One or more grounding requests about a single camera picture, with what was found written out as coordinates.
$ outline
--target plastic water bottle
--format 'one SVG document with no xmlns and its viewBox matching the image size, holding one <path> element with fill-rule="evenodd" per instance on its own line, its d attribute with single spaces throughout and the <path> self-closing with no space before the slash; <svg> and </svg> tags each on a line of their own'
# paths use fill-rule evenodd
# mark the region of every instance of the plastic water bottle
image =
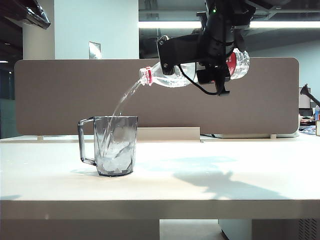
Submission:
<svg viewBox="0 0 320 240">
<path fill-rule="evenodd" d="M 246 51 L 241 52 L 235 48 L 230 57 L 226 59 L 226 64 L 228 65 L 232 80 L 242 78 L 249 70 L 249 54 Z M 181 64 L 181 68 L 190 79 L 198 82 L 194 62 L 183 63 Z M 147 66 L 141 68 L 140 80 L 143 85 L 148 84 L 151 86 L 153 83 L 156 83 L 168 88 L 179 88 L 191 84 L 191 82 L 183 76 L 178 66 L 174 66 L 174 73 L 172 75 L 164 75 L 160 62 L 153 67 Z"/>
<path fill-rule="evenodd" d="M 318 105 L 315 107 L 314 116 L 315 116 L 316 121 L 320 120 L 320 106 L 318 106 Z"/>
</svg>

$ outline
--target table surface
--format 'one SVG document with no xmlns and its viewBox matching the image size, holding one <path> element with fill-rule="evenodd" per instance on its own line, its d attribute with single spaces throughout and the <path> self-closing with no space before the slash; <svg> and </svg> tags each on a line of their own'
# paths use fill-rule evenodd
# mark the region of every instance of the table surface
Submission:
<svg viewBox="0 0 320 240">
<path fill-rule="evenodd" d="M 76 142 L 27 142 L 0 144 L 3 219 L 320 218 L 317 136 L 138 143 L 121 177 Z"/>
</svg>

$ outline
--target clear plastic pitcher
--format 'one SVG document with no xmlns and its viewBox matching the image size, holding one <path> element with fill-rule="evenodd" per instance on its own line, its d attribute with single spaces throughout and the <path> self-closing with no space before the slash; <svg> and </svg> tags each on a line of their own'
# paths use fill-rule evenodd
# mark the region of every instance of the clear plastic pitcher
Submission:
<svg viewBox="0 0 320 240">
<path fill-rule="evenodd" d="M 86 157 L 84 124 L 93 121 L 94 158 Z M 138 117 L 93 116 L 78 123 L 81 161 L 96 166 L 101 176 L 132 173 L 136 159 Z"/>
</svg>

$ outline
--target ceiling light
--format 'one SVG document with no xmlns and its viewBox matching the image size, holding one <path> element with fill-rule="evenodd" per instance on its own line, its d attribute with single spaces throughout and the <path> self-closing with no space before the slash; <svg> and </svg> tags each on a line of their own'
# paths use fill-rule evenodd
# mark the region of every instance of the ceiling light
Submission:
<svg viewBox="0 0 320 240">
<path fill-rule="evenodd" d="M 199 29 L 199 21 L 139 21 L 140 29 Z"/>
<path fill-rule="evenodd" d="M 315 29 L 320 28 L 320 21 L 252 21 L 250 28 L 257 29 Z"/>
<path fill-rule="evenodd" d="M 200 21 L 139 21 L 140 29 L 199 29 Z M 253 29 L 320 28 L 320 21 L 252 21 Z"/>
</svg>

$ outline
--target mug handle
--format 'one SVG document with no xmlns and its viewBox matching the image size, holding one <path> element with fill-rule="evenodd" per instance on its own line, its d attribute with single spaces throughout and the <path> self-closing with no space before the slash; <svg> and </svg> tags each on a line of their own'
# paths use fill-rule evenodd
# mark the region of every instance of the mug handle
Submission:
<svg viewBox="0 0 320 240">
<path fill-rule="evenodd" d="M 86 151 L 85 151 L 85 137 L 84 137 L 84 124 L 92 122 L 94 120 L 94 117 L 89 117 L 86 119 L 82 119 L 78 122 L 78 136 L 79 136 L 79 146 L 80 146 L 80 158 L 81 161 L 85 164 L 90 164 L 93 166 L 96 166 L 96 161 L 94 158 L 88 158 L 86 157 Z"/>
</svg>

